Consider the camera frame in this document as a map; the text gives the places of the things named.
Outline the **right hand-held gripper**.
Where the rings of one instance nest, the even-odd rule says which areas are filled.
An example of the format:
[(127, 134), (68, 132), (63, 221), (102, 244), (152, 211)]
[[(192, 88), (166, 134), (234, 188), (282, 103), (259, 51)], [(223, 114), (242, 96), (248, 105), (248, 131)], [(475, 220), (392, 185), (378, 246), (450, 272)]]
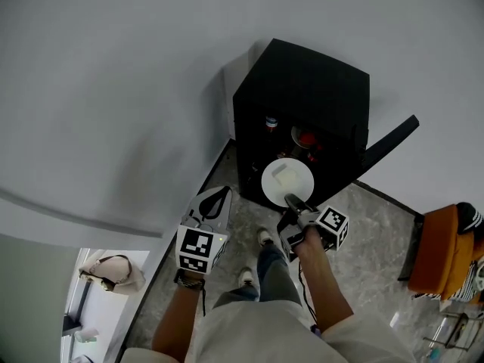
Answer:
[(305, 240), (310, 227), (317, 230), (325, 251), (338, 251), (349, 233), (348, 216), (331, 206), (320, 211), (295, 194), (286, 194), (284, 200), (287, 211), (277, 225), (277, 233), (282, 250), (291, 262), (297, 257), (295, 247)]

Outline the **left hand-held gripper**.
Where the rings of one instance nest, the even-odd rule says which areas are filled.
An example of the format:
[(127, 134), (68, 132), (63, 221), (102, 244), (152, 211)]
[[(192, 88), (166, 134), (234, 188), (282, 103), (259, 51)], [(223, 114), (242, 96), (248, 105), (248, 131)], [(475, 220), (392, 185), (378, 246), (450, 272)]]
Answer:
[(198, 194), (178, 227), (176, 265), (185, 271), (209, 275), (226, 251), (231, 210), (230, 187), (210, 188)]

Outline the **white round plate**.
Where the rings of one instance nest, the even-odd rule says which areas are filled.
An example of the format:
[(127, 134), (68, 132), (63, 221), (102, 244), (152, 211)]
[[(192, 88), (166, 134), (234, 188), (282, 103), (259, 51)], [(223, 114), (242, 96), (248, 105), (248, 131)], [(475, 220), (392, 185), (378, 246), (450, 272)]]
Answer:
[[(298, 173), (300, 177), (298, 184), (289, 188), (283, 188), (275, 181), (272, 177), (272, 172), (283, 164), (294, 169)], [(287, 207), (284, 200), (286, 194), (295, 194), (301, 200), (305, 202), (308, 201), (314, 190), (314, 184), (313, 174), (307, 165), (292, 158), (281, 158), (272, 161), (266, 166), (261, 177), (261, 186), (264, 195), (272, 203), (280, 207)]]

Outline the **black glass-door cabinet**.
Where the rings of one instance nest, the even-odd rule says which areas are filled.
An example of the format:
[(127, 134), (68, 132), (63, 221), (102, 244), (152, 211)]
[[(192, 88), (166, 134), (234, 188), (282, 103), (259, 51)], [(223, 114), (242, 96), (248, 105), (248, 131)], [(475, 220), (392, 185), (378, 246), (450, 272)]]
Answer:
[[(278, 158), (295, 158), (314, 178), (308, 202), (319, 205), (363, 176), (419, 126), (416, 116), (368, 145), (370, 76), (322, 53), (272, 39), (233, 96), (237, 170), (242, 197), (274, 211), (261, 177)], [(265, 118), (278, 120), (267, 133)], [(318, 143), (299, 147), (293, 127), (315, 134)]]

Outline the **person's right forearm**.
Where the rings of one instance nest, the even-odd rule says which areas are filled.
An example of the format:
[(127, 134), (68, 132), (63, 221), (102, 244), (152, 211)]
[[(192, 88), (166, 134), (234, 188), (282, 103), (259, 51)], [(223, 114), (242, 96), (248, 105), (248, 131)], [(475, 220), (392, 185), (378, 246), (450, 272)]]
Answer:
[(294, 248), (312, 298), (319, 330), (351, 317), (353, 310), (343, 296), (315, 226), (304, 231), (304, 240)]

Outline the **person's left forearm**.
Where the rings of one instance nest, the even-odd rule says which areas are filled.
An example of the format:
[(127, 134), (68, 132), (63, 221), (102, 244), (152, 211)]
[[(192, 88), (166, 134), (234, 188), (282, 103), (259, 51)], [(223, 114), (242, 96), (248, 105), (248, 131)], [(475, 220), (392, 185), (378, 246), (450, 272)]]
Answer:
[(200, 291), (177, 286), (154, 333), (151, 348), (183, 363), (189, 350)]

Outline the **white dark-rimmed plate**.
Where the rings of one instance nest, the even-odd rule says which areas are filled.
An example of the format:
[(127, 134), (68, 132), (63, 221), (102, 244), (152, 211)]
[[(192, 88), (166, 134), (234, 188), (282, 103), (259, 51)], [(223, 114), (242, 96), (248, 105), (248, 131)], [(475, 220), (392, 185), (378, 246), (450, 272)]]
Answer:
[(297, 128), (297, 127), (295, 127), (295, 126), (294, 126), (294, 127), (291, 129), (291, 137), (292, 137), (293, 141), (295, 142), (295, 144), (297, 144), (299, 147), (301, 147), (301, 148), (303, 148), (303, 149), (305, 149), (305, 148), (304, 148), (304, 147), (302, 147), (302, 146), (299, 144), (298, 137), (299, 137), (300, 132), (304, 132), (304, 131), (309, 132), (309, 131), (307, 131), (307, 130), (305, 130), (305, 129), (300, 129), (300, 128)]

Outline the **person's blue jeans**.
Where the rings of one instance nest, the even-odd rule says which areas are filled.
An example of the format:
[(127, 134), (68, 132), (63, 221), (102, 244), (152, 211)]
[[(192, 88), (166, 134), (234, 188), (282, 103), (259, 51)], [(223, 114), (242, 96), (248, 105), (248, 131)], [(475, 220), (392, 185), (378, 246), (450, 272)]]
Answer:
[(291, 301), (302, 305), (296, 286), (290, 278), (284, 254), (272, 240), (262, 245), (257, 260), (260, 289), (243, 283), (242, 287), (223, 293), (213, 308), (235, 302)]

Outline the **beige handbag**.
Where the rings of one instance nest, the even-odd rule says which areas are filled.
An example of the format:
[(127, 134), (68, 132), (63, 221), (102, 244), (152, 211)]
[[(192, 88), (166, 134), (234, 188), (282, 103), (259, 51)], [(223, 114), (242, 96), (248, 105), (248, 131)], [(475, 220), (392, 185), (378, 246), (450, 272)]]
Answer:
[(105, 291), (129, 296), (145, 285), (138, 266), (123, 254), (90, 257), (79, 268), (79, 277), (100, 285)]

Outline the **person's beige shirt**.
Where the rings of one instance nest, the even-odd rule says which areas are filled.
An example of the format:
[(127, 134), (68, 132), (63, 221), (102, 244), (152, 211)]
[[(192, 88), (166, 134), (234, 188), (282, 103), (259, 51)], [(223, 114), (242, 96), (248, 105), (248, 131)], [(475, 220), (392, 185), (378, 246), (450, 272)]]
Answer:
[(290, 301), (232, 302), (201, 321), (189, 363), (416, 363), (394, 330), (351, 315), (321, 336)]

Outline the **black garment with white stripes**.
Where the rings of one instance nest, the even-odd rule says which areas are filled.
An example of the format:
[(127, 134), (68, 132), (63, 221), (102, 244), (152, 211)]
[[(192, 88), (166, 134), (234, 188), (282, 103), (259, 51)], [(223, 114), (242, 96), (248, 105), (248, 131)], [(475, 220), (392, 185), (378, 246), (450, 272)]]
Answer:
[(473, 232), (476, 237), (484, 236), (484, 215), (467, 202), (456, 205), (458, 211), (458, 234)]

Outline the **pale green white bottle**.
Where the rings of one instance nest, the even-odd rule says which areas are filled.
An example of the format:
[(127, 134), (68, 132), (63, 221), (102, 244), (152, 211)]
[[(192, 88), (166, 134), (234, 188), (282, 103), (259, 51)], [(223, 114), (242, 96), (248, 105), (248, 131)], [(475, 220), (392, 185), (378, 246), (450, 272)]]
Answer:
[(99, 336), (99, 332), (95, 328), (83, 328), (77, 330), (73, 335), (78, 343), (95, 343)]

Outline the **black white striped cloth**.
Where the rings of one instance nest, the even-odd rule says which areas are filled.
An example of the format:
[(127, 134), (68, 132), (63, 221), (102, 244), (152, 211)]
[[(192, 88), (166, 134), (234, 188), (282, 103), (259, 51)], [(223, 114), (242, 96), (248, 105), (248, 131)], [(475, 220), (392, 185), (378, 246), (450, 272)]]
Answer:
[(478, 262), (472, 261), (470, 267), (462, 280), (458, 282), (456, 274), (450, 275), (447, 280), (442, 294), (440, 293), (416, 293), (412, 296), (413, 299), (431, 299), (438, 301), (456, 301), (460, 303), (469, 303), (477, 295), (477, 288), (474, 283), (477, 276)]

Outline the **grey roller blind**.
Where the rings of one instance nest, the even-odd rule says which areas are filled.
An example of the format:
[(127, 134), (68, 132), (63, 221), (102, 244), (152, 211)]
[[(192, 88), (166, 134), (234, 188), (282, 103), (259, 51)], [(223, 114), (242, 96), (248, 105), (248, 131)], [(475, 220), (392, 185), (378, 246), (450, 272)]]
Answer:
[(0, 361), (59, 363), (79, 249), (0, 234)]

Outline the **glass side table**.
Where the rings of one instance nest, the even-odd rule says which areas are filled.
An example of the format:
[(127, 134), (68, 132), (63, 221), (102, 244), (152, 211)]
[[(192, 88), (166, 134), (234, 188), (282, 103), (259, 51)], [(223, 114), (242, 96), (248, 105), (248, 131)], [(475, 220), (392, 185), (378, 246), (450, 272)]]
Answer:
[(484, 330), (484, 312), (468, 314), (466, 312), (441, 312), (442, 321), (431, 337), (423, 337), (430, 349), (427, 357), (436, 360), (445, 352), (456, 350), (467, 353)]

